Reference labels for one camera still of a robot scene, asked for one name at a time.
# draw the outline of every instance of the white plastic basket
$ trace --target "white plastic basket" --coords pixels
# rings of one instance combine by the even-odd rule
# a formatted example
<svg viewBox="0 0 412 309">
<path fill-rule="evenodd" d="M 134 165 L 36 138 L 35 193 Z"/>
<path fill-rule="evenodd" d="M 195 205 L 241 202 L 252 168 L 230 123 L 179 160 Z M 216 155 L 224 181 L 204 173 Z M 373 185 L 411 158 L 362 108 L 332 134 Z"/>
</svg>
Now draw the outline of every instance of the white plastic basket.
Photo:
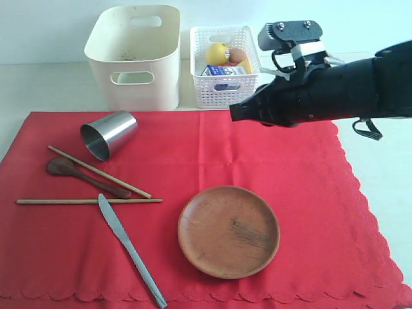
<svg viewBox="0 0 412 309">
<path fill-rule="evenodd" d="M 246 54 L 252 74 L 231 76 L 201 76 L 207 67 L 206 51 L 212 43 L 221 41 L 229 48 L 241 48 Z M 260 61 L 248 26 L 201 26 L 191 28 L 191 74 L 199 108 L 225 109 L 245 100 L 258 87 Z M 234 90 L 216 90 L 216 85 L 238 85 Z"/>
<path fill-rule="evenodd" d="M 167 111 L 179 103 L 180 13 L 116 6 L 98 18 L 84 53 L 110 110 Z"/>
</svg>

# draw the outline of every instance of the round plate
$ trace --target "round plate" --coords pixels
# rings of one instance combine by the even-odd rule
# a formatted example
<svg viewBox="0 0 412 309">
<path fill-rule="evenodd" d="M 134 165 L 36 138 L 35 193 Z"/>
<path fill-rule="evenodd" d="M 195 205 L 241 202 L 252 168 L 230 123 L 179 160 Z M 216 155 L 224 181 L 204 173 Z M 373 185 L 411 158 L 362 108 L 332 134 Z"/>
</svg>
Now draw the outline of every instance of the round plate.
<svg viewBox="0 0 412 309">
<path fill-rule="evenodd" d="M 280 230 L 270 206 L 249 190 L 218 186 L 192 198 L 182 211 L 178 239 L 200 271 L 223 279 L 265 268 L 279 247 Z"/>
</svg>

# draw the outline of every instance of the stainless steel cup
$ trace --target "stainless steel cup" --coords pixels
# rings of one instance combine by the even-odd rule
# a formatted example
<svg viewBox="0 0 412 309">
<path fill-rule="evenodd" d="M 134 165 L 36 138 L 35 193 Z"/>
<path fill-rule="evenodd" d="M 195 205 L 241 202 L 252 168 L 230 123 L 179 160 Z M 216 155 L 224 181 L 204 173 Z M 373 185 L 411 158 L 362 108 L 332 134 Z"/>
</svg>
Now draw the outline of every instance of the stainless steel cup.
<svg viewBox="0 0 412 309">
<path fill-rule="evenodd" d="M 81 125 L 80 135 L 92 155 L 107 161 L 131 139 L 136 130 L 136 118 L 127 111 L 117 111 Z"/>
</svg>

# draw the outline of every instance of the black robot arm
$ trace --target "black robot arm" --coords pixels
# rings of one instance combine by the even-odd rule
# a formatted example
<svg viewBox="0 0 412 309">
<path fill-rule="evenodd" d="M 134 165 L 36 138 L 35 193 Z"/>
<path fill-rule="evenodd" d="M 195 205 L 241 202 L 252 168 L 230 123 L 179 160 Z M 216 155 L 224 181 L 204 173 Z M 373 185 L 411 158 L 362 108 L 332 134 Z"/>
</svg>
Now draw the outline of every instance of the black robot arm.
<svg viewBox="0 0 412 309">
<path fill-rule="evenodd" d="M 359 118 L 353 129 L 379 140 L 372 118 L 412 117 L 412 41 L 379 51 L 373 58 L 332 65 L 315 21 L 266 24 L 262 50 L 284 76 L 260 86 L 230 108 L 232 121 L 255 120 L 266 126 L 294 127 L 302 122 Z M 294 66 L 282 68 L 277 55 L 290 53 Z M 369 131 L 357 129 L 365 122 Z"/>
</svg>

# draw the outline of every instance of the white table surface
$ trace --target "white table surface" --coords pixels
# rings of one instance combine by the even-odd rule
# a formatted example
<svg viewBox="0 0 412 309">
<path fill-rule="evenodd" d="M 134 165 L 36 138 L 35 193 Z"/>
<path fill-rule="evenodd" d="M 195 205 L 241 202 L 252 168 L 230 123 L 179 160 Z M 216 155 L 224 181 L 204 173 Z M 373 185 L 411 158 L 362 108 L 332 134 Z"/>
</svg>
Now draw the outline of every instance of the white table surface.
<svg viewBox="0 0 412 309">
<path fill-rule="evenodd" d="M 338 55 L 346 61 L 371 54 Z M 270 59 L 262 65 L 273 67 Z M 189 61 L 182 61 L 178 110 L 196 109 Z M 262 75 L 260 83 L 272 76 Z M 105 111 L 87 62 L 0 66 L 0 160 L 31 111 Z M 412 286 L 412 119 L 374 120 L 384 138 L 376 142 L 353 132 L 354 119 L 335 121 L 346 157 L 387 239 L 391 257 Z"/>
</svg>

